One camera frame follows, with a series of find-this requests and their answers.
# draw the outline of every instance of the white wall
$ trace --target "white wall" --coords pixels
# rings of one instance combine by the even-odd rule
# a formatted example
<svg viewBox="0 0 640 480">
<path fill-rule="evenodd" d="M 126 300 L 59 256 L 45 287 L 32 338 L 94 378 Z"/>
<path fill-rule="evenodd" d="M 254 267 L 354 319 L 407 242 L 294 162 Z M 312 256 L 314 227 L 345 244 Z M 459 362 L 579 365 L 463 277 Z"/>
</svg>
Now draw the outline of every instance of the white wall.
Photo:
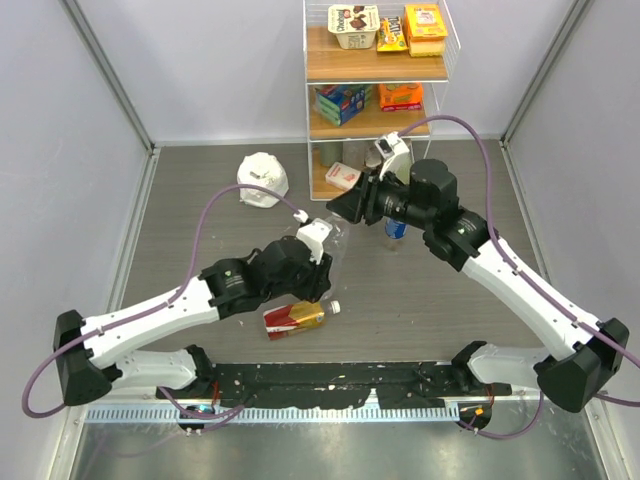
<svg viewBox="0 0 640 480">
<path fill-rule="evenodd" d="M 301 0 L 80 3 L 155 140 L 305 137 Z M 447 111 L 502 134 L 570 4 L 449 0 Z"/>
<path fill-rule="evenodd" d="M 640 4 L 595 1 L 521 124 L 512 147 L 554 283 L 631 331 L 640 354 Z M 615 35 L 601 35 L 602 26 Z M 607 385 L 640 401 L 625 361 Z M 626 460 L 640 478 L 640 409 L 612 407 Z"/>
<path fill-rule="evenodd" d="M 0 2 L 0 476 L 42 480 L 58 419 L 20 410 L 57 314 L 104 311 L 144 152 L 58 2 Z M 60 403 L 54 369 L 38 410 Z"/>
</svg>

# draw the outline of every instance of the shelf board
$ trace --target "shelf board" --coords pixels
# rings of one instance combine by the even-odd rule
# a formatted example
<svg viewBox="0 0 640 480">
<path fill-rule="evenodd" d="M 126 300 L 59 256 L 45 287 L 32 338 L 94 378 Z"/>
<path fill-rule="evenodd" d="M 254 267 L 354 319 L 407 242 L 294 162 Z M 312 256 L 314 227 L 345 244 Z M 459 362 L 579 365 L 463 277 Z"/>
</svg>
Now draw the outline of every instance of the shelf board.
<svg viewBox="0 0 640 480">
<path fill-rule="evenodd" d="M 371 104 L 355 117 L 340 127 L 325 119 L 320 113 L 309 107 L 309 137 L 311 140 L 342 140 L 345 138 L 376 139 L 389 132 L 397 132 L 412 123 L 425 118 L 424 110 L 400 110 L 397 112 L 383 112 L 380 110 L 377 96 L 374 95 Z M 429 126 L 421 125 L 411 132 L 412 137 L 429 135 Z"/>
<path fill-rule="evenodd" d="M 318 148 L 312 150 L 312 163 L 313 192 L 311 192 L 311 198 L 313 200 L 331 200 L 344 193 L 344 190 L 325 182 L 324 176 L 327 174 L 329 167 L 325 167 L 320 163 L 320 149 Z"/>
<path fill-rule="evenodd" d="M 412 58 L 409 52 L 344 50 L 326 27 L 307 28 L 309 83 L 433 82 L 447 80 L 442 57 Z"/>
</svg>

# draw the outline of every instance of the gray wooden tabletop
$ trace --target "gray wooden tabletop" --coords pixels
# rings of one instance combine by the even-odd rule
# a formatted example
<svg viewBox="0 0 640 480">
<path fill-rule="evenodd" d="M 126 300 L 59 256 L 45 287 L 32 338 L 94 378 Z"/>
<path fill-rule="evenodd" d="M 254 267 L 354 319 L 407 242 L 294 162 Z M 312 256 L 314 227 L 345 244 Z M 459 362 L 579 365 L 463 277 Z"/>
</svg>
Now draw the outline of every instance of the gray wooden tabletop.
<svg viewBox="0 0 640 480">
<path fill-rule="evenodd" d="M 497 228 L 535 267 L 499 145 L 490 142 L 489 147 Z M 235 183 L 244 156 L 257 151 L 272 153 L 283 164 L 291 186 L 289 199 L 312 216 L 328 215 L 323 202 L 309 200 L 306 145 L 164 148 L 124 305 L 182 282 L 202 208 L 217 190 Z M 485 173 L 475 144 L 433 142 L 429 156 L 444 160 L 457 175 L 462 204 L 484 215 Z M 212 209 L 198 268 L 247 255 L 292 227 L 295 222 L 284 205 L 253 208 L 231 193 Z M 433 257 L 418 231 L 410 230 L 404 245 L 391 252 L 382 246 L 382 228 L 382 223 L 351 227 L 334 297 L 341 302 L 342 313 L 328 319 L 323 328 L 269 341 L 262 316 L 253 312 L 181 331 L 147 348 L 178 350 L 195 343 L 215 362 L 329 362 L 448 360 L 468 342 L 480 339 L 505 346 L 539 345 L 524 323 L 488 291 Z M 281 298 L 267 306 L 286 303 Z"/>
</svg>

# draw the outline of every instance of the gray floor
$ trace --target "gray floor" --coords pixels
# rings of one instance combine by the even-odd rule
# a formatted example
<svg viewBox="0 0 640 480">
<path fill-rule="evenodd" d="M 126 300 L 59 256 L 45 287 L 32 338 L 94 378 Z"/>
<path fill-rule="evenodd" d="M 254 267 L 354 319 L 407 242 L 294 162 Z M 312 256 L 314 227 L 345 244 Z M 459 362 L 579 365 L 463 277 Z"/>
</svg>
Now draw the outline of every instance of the gray floor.
<svg viewBox="0 0 640 480">
<path fill-rule="evenodd" d="M 494 168 L 493 205 L 497 227 L 522 258 L 534 265 L 509 176 L 497 142 L 490 143 Z M 326 216 L 323 202 L 311 202 L 305 145 L 165 148 L 162 150 L 129 277 L 125 305 L 167 291 L 186 272 L 200 212 L 211 195 L 235 181 L 246 154 L 267 151 L 284 165 L 288 197 L 312 216 Z M 430 156 L 447 162 L 458 176 L 467 208 L 484 214 L 484 166 L 473 142 L 434 142 Z M 212 209 L 204 230 L 198 267 L 264 247 L 294 226 L 289 210 L 239 203 L 229 194 Z M 382 223 L 351 229 L 336 299 L 343 313 L 325 328 L 276 342 L 267 339 L 259 313 L 196 327 L 151 345 L 177 350 L 191 343 L 218 362 L 446 360 L 472 340 L 535 346 L 537 339 L 481 286 L 433 257 L 417 231 L 398 252 L 381 245 Z M 274 301 L 270 306 L 285 304 Z"/>
<path fill-rule="evenodd" d="M 126 305 L 182 281 L 202 207 L 218 189 L 234 182 L 243 156 L 259 150 L 275 154 L 286 168 L 291 200 L 313 216 L 326 215 L 324 203 L 309 201 L 304 145 L 163 149 Z M 490 144 L 490 152 L 497 226 L 533 266 L 496 142 Z M 430 156 L 446 161 L 458 176 L 463 204 L 484 214 L 485 174 L 474 144 L 434 143 Z M 224 198 L 212 213 L 198 257 L 200 268 L 220 258 L 246 255 L 294 226 L 284 206 L 258 210 L 240 204 L 236 194 Z M 197 343 L 216 362 L 312 362 L 447 360 L 476 339 L 512 346 L 538 344 L 491 294 L 432 257 L 418 232 L 411 232 L 409 241 L 394 253 L 381 246 L 381 227 L 352 228 L 336 296 L 344 311 L 324 328 L 270 342 L 261 316 L 251 313 L 179 332 L 151 347 L 177 350 Z M 515 431 L 534 408 L 516 400 L 498 402 L 490 430 Z M 474 437 L 453 424 L 304 424 L 230 426 L 203 437 L 175 438 L 132 459 L 114 458 L 96 448 L 105 438 L 112 451 L 141 452 L 176 430 L 168 424 L 88 425 L 72 478 L 605 478 L 585 416 L 551 405 L 528 435 L 508 442 Z"/>
</svg>

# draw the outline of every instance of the white bottle cap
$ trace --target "white bottle cap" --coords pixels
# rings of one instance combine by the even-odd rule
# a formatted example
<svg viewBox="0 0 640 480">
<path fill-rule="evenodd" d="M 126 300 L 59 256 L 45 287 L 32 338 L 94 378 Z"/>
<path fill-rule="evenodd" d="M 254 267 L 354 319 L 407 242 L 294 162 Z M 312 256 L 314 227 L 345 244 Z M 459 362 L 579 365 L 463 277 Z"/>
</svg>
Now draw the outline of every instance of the white bottle cap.
<svg viewBox="0 0 640 480">
<path fill-rule="evenodd" d="M 340 313 L 340 302 L 337 300 L 332 300 L 331 303 L 329 303 L 329 313 L 333 313 L 334 315 L 336 313 Z"/>
</svg>

